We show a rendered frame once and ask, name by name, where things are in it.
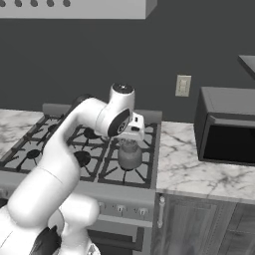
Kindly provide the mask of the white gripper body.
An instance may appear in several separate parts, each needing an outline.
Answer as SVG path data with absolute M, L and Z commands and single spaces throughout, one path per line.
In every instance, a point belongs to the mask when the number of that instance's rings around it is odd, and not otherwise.
M 127 130 L 127 131 L 124 131 L 121 134 L 119 134 L 118 138 L 143 141 L 144 140 L 144 132 L 142 130 L 140 130 L 140 131 Z

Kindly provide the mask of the grey gas stove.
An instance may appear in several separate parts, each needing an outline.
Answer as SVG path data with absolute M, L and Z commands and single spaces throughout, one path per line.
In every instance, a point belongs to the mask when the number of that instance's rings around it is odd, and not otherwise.
M 9 198 L 19 182 L 39 162 L 43 145 L 68 108 L 67 105 L 44 104 L 42 117 L 0 158 L 0 200 Z M 144 140 L 138 143 L 142 164 L 133 170 L 120 167 L 120 141 L 116 138 L 105 139 L 80 126 L 68 141 L 81 166 L 76 192 L 106 204 L 97 222 L 90 227 L 104 222 L 152 229 L 162 113 L 146 110 L 137 113 L 144 117 L 145 129 Z M 123 215 L 117 212 L 117 205 L 127 208 Z M 140 208 L 148 209 L 145 217 L 139 215 Z

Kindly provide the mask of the dark grey microwave oven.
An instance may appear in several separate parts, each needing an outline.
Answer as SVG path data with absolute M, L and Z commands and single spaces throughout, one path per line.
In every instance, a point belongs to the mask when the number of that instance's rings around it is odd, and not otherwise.
M 255 166 L 255 90 L 201 87 L 194 134 L 199 160 Z

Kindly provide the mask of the wooden cupboard door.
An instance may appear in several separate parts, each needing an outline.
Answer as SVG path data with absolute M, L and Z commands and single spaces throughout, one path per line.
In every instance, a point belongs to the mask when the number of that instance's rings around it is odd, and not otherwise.
M 161 196 L 165 198 L 165 206 L 159 229 Z M 150 254 L 218 255 L 235 207 L 229 201 L 157 193 Z
M 255 255 L 255 205 L 236 205 L 218 255 Z

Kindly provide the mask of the grey range hood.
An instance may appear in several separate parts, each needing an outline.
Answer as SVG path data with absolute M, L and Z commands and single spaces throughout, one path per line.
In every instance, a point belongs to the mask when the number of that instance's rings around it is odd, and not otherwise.
M 0 0 L 0 19 L 145 20 L 158 0 Z

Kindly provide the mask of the dark oven door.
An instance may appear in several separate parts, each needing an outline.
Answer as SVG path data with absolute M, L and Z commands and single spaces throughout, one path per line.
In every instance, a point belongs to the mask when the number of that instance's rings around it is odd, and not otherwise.
M 150 227 L 104 222 L 88 229 L 101 255 L 150 255 L 151 231 Z

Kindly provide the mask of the pale wall outlet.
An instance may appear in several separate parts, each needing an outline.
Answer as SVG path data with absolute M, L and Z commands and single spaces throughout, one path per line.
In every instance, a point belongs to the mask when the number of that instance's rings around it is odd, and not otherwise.
M 188 97 L 191 85 L 191 77 L 178 75 L 176 79 L 175 95 L 177 97 Z

